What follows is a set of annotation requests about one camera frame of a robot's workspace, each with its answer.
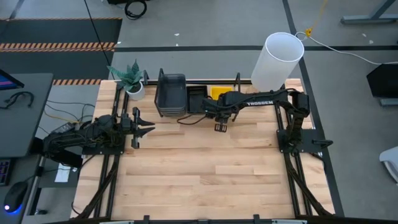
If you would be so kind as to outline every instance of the green plant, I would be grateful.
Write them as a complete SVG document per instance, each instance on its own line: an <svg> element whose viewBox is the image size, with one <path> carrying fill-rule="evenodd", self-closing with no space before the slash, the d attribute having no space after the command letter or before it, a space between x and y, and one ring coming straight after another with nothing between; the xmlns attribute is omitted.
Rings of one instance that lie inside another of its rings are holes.
<svg viewBox="0 0 398 224"><path fill-rule="evenodd" d="M140 90L141 84L139 80L142 78L144 71L140 71L137 60L134 62L132 67L127 65L127 72L120 72L114 67L107 66L110 72L116 74L122 81L122 85L126 91L130 93L136 93Z"/></svg>

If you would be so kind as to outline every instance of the white cylinder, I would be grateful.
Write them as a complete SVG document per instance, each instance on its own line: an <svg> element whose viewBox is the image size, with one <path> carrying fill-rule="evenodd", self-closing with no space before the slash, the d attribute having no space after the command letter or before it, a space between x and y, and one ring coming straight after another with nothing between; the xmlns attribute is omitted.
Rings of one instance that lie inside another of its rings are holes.
<svg viewBox="0 0 398 224"><path fill-rule="evenodd" d="M271 34L251 74L251 82L259 91L278 90L303 57L304 46L292 34Z"/></svg>
<svg viewBox="0 0 398 224"><path fill-rule="evenodd" d="M127 91L127 94L130 96L130 98L132 100L141 100L141 99L143 99L145 97L144 85L142 84L141 81L139 83L141 84L141 87L140 87L140 89L137 92L131 93L131 92Z"/></svg>

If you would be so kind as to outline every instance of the yellow box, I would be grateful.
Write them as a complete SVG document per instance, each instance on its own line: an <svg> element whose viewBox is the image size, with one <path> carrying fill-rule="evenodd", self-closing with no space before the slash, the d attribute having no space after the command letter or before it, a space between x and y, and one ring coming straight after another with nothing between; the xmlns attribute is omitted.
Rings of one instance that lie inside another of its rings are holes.
<svg viewBox="0 0 398 224"><path fill-rule="evenodd" d="M232 91L231 86L212 86L210 90L213 100L218 100L220 94L226 93L228 91Z"/></svg>

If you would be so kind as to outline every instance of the white cable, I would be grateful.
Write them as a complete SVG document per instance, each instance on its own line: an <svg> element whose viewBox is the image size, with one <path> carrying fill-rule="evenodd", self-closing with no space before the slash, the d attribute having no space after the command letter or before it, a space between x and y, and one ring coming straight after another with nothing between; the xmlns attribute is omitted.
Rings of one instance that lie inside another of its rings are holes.
<svg viewBox="0 0 398 224"><path fill-rule="evenodd" d="M303 34L303 35L305 35L304 32L297 32L297 33L295 34L296 37L297 37L297 34ZM319 44L319 45L322 45L322 46L324 46L324 47L326 47L326 48L328 48L328 49L330 49L330 50L333 50L333 51L335 51L335 52L337 52L337 53L352 55L352 56L355 56L355 57L357 57L357 58L360 58L360 59L364 60L365 62L369 62L369 63L371 63L371 64L373 64L373 65L395 64L395 63L398 63L398 62L386 62L386 63L376 63L376 62L372 62L372 61L370 61L370 60L368 60L368 59L366 59L366 58L363 58L363 57L361 57L361 56L359 56L359 55L356 55L356 54L353 54L353 53L349 53L349 52L342 52L342 51L336 50L336 49L334 49L334 48L332 48L332 47L327 46L326 44L323 44L323 43L321 43L321 42L315 40L315 39L312 38L312 37L309 37L309 38L310 38L312 41L314 41L315 43L317 43L317 44ZM306 40L306 39L307 39L307 35L305 35L304 39L302 39L301 41Z"/></svg>

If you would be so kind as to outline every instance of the yellow object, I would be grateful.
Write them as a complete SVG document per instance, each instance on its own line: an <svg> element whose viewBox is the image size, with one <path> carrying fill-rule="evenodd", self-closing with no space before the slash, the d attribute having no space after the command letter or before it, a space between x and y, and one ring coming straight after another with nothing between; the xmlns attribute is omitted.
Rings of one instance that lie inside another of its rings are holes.
<svg viewBox="0 0 398 224"><path fill-rule="evenodd" d="M325 10L326 4L327 4L327 3L328 3L328 0L324 0L324 1L323 1L323 4L322 4L321 9L320 9L320 11L319 11L318 19L313 23L313 25L312 25L310 28L308 28L308 29L305 30L305 35L306 35L307 37L310 37L310 36L311 36L312 30L317 26L318 21L321 19L322 15L323 15L323 11Z"/></svg>
<svg viewBox="0 0 398 224"><path fill-rule="evenodd" d="M212 86L211 87L211 97L213 100L218 100L218 97L222 93L226 93L228 91L232 91L231 86Z"/></svg>

